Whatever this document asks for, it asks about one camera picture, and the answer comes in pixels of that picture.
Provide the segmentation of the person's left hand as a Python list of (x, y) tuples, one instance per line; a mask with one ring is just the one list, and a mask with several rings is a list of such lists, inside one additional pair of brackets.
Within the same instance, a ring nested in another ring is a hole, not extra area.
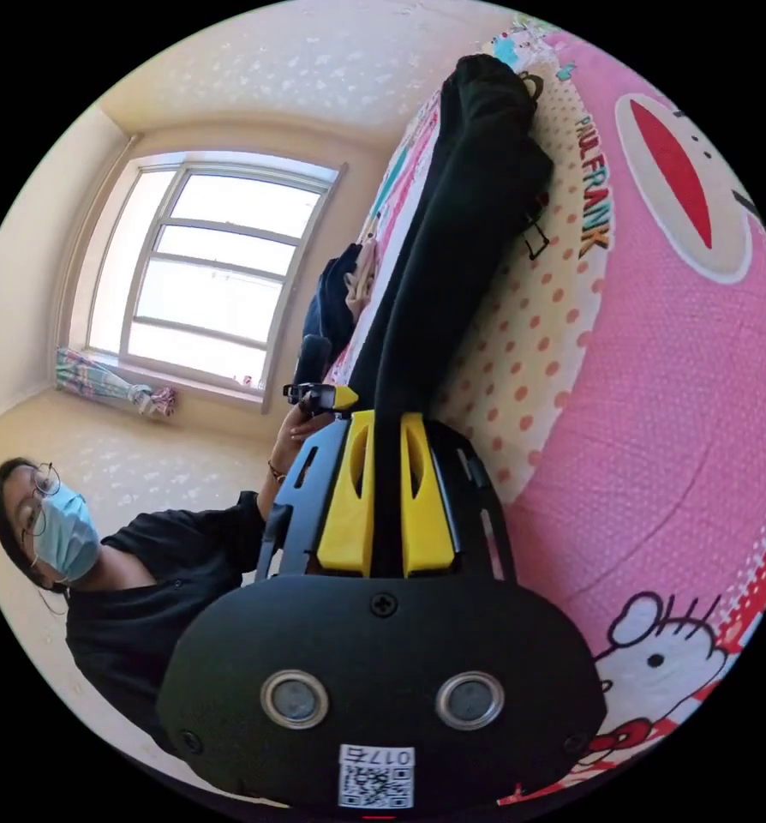
[(329, 412), (312, 415), (303, 405), (294, 405), (286, 415), (269, 459), (272, 471), (286, 475), (305, 440), (334, 421)]

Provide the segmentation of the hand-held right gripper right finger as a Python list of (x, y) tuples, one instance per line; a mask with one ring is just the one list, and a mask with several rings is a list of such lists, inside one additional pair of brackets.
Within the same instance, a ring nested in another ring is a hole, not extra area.
[(399, 449), (404, 577), (445, 573), (455, 549), (422, 415), (401, 418)]

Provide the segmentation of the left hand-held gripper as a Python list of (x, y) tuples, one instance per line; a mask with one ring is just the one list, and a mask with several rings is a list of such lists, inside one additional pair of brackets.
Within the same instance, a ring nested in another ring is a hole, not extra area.
[(350, 387), (330, 383), (291, 383), (283, 387), (283, 396), (290, 405), (296, 406), (303, 419), (311, 419), (324, 413), (347, 412), (359, 402)]

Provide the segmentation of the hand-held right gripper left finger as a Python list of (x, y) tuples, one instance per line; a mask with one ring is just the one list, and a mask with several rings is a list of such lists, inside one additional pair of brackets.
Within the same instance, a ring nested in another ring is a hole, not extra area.
[(374, 411), (347, 420), (317, 560), (328, 573), (368, 577), (374, 536)]

